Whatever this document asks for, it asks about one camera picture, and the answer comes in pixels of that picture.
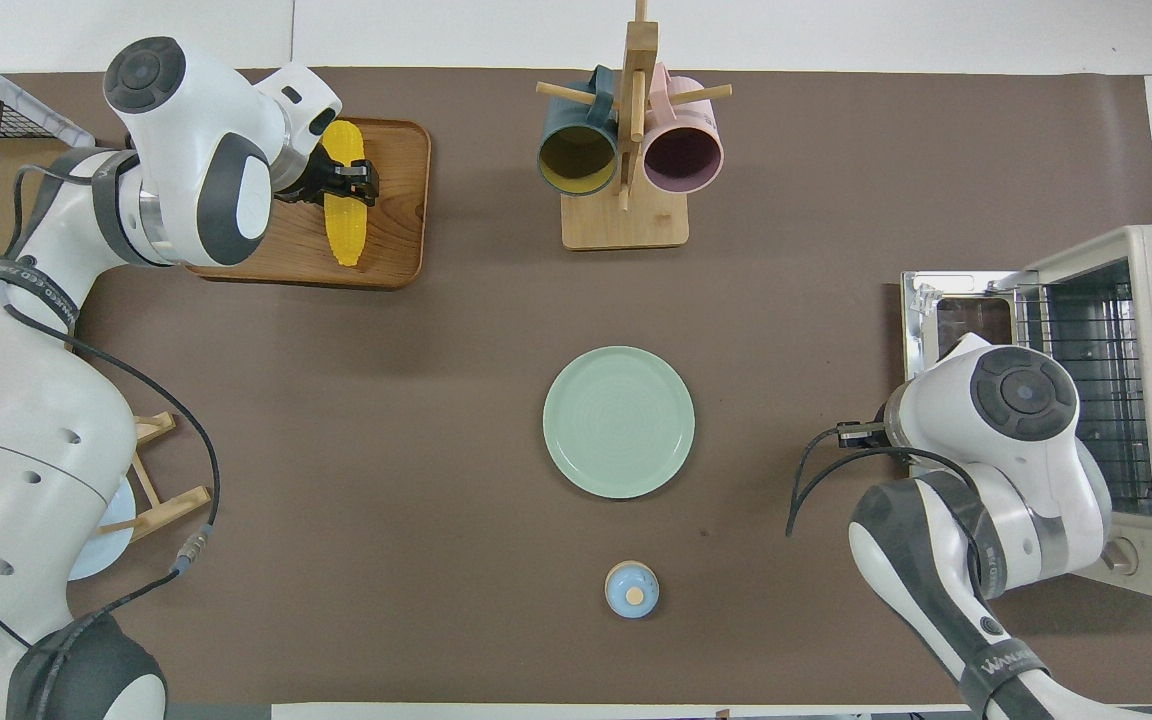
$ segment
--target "gray joint cap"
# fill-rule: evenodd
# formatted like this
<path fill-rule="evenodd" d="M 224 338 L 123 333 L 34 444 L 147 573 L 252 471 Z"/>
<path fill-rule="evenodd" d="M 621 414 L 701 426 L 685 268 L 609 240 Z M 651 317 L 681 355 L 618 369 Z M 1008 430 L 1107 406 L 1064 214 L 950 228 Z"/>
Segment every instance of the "gray joint cap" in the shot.
<path fill-rule="evenodd" d="M 184 51 L 170 37 L 146 37 L 105 70 L 105 99 L 122 113 L 147 113 L 168 101 L 184 78 Z"/>
<path fill-rule="evenodd" d="M 1074 420 L 1074 381 L 1047 356 L 1000 347 L 977 361 L 972 404 L 990 427 L 1021 441 L 1044 441 Z"/>

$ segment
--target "brown tabletop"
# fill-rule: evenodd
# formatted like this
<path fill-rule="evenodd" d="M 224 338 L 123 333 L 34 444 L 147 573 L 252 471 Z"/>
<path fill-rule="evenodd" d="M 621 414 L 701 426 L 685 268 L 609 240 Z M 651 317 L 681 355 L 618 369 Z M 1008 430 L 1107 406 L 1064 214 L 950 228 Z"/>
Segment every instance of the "brown tabletop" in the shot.
<path fill-rule="evenodd" d="M 401 291 L 115 270 L 84 338 L 205 420 L 223 509 L 185 578 L 120 611 L 175 702 L 956 702 L 878 601 L 846 522 L 881 460 L 823 484 L 782 537 L 803 444 L 900 381 L 901 270 L 1009 270 L 1152 223 L 1140 78 L 696 73 L 727 159 L 677 250 L 571 253 L 536 176 L 563 70 L 332 69 L 349 114 L 433 137 L 425 268 Z M 120 138 L 99 76 L 22 85 Z M 545 450 L 563 364 L 643 347 L 685 379 L 691 456 L 653 495 L 585 495 Z M 138 414 L 165 404 L 116 378 Z M 826 450 L 818 460 L 836 457 Z M 165 495 L 206 479 L 179 430 Z M 76 609 L 156 577 L 195 523 L 71 585 Z M 604 574 L 652 564 L 655 614 Z M 1060 682 L 1152 702 L 1152 598 L 1062 578 L 995 602 Z"/>

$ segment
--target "yellow object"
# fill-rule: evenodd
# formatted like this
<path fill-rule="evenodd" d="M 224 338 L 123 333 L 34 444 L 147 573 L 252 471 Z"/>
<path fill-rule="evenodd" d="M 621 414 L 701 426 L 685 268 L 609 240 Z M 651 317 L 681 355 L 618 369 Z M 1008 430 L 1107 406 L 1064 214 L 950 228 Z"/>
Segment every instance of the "yellow object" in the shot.
<path fill-rule="evenodd" d="M 362 154 L 362 131 L 348 120 L 334 120 L 323 134 L 323 146 L 332 159 L 349 167 Z M 338 263 L 347 268 L 358 264 L 367 242 L 367 206 L 355 197 L 323 196 L 323 217 L 328 226 L 328 243 Z"/>

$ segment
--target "small blue round object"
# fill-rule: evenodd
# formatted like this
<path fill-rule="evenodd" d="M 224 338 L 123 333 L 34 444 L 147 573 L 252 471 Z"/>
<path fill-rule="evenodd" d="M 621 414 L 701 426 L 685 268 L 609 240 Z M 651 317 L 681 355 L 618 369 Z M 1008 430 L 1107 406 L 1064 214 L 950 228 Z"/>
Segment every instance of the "small blue round object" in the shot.
<path fill-rule="evenodd" d="M 626 560 L 614 566 L 604 584 L 607 604 L 621 617 L 645 617 L 660 600 L 660 583 L 647 566 Z"/>

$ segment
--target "wooden cutting board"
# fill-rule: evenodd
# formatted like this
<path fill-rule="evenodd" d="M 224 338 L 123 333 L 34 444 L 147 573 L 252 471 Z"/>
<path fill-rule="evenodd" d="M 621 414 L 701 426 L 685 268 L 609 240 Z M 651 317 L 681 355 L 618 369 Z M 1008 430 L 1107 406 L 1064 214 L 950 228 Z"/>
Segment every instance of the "wooden cutting board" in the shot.
<path fill-rule="evenodd" d="M 429 132 L 408 120 L 351 120 L 380 176 L 380 197 L 367 211 L 367 243 L 358 264 L 339 265 L 328 245 L 323 209 L 274 202 L 270 232 L 251 258 L 233 268 L 196 268 L 212 281 L 362 287 L 396 290 L 420 273 L 429 197 Z"/>

